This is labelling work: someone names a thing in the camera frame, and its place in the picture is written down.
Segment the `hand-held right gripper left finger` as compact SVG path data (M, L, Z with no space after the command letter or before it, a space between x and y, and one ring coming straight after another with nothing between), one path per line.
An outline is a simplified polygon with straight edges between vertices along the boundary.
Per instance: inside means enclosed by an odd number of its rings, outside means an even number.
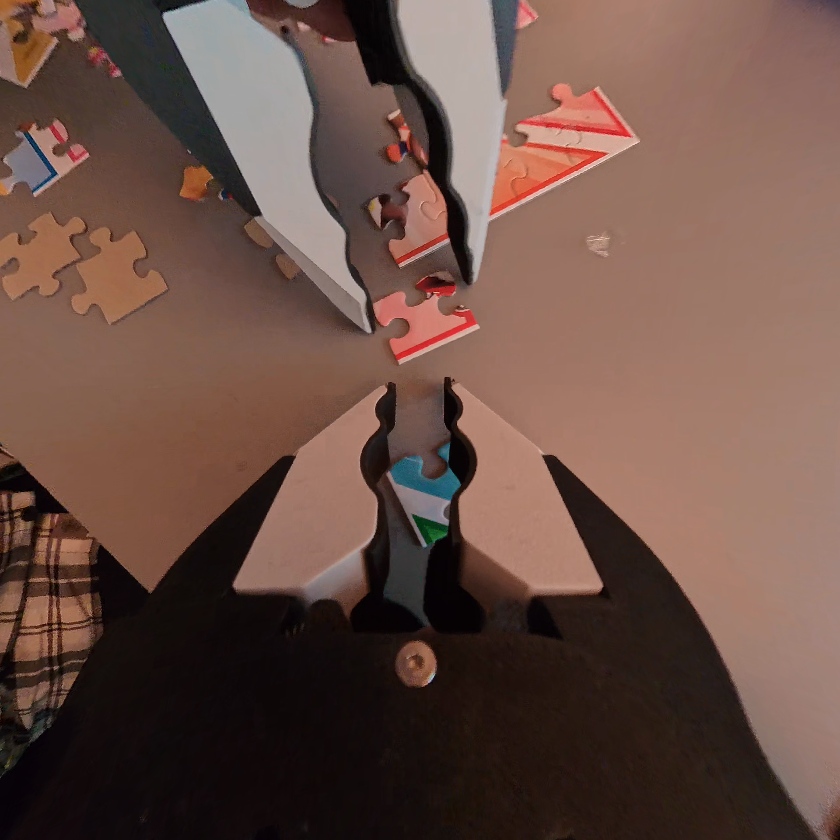
M390 534L379 484L391 464L396 385L381 385L299 448L237 573L239 595L384 601Z

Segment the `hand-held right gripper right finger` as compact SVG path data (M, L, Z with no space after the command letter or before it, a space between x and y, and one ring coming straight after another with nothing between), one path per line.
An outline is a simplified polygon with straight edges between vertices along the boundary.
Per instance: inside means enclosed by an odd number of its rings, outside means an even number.
M492 613L591 597L604 583L574 524L554 459L451 377L444 381L448 465L458 479L448 535L427 564L424 610L435 629L482 629Z

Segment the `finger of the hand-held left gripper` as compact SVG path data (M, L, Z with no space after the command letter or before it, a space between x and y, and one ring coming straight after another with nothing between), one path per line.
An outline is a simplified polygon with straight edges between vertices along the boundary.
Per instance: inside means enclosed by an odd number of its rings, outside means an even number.
M345 318L372 333L348 231L313 168L318 110L295 39L261 24L246 2L189 3L163 21L256 201L257 224Z
M410 91L460 275L480 272L504 130L508 2L348 1L371 84Z

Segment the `orange dog puzzle piece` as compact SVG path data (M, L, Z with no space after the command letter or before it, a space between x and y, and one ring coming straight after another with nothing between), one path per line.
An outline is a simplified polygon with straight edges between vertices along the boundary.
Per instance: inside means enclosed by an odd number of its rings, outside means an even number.
M421 167L428 167L427 153L408 126L400 109L389 113L387 122L395 131L396 141L385 147L385 158L393 163L401 163L407 156L411 156Z

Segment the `blue green puzzle piece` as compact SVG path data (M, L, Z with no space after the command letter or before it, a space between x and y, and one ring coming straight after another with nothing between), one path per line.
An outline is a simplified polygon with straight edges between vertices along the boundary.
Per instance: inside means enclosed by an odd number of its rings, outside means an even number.
M406 519L423 548L448 534L451 503L460 487L459 478L449 466L449 449L447 442L437 451L446 464L446 471L436 478L424 474L424 459L419 455L401 458L387 473Z

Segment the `red striped joined puzzle section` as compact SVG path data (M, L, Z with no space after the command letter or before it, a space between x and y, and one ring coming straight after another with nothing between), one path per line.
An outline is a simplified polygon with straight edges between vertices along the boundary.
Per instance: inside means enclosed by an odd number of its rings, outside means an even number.
M519 145L502 135L489 219L547 193L591 170L639 142L639 138L598 87L575 95L570 86L552 87L555 108L517 123ZM448 243L447 213L442 193L427 170L398 186L406 201L395 204L389 194L372 198L368 211L375 226L393 222L403 236L388 242L399 267Z

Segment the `pink red-bordered puzzle piece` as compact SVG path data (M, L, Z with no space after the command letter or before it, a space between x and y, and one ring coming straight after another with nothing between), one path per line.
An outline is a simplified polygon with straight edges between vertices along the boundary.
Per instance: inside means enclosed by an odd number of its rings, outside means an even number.
M407 332L390 339L390 347L398 364L404 364L425 353L451 343L480 329L473 312L459 305L450 313L439 308L439 302L457 291L455 280L447 271L427 275L416 283L424 293L422 302L410 306L406 294L393 292L373 303L376 320L387 327L394 320L403 320Z

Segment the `grey desk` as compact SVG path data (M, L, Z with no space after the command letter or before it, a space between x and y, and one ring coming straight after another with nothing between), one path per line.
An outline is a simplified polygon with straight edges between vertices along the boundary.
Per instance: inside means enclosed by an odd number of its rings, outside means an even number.
M490 224L457 298L479 331L406 365L232 203L178 197L188 155L63 41L2 84L2 152L61 120L90 160L51 212L134 230L169 291L113 326L2 295L2 442L146 589L283 455L395 382L396 457L434 452L450 375L653 550L720 649L775 772L838 811L838 2L534 2L507 126L601 87L640 143ZM585 238L608 232L601 258Z

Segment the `person's plaid shirt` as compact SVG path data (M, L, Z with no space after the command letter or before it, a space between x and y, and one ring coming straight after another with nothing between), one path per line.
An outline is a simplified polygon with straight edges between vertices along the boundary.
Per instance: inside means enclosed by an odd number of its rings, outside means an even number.
M55 722L102 635L98 543L70 514L1 493L1 774Z

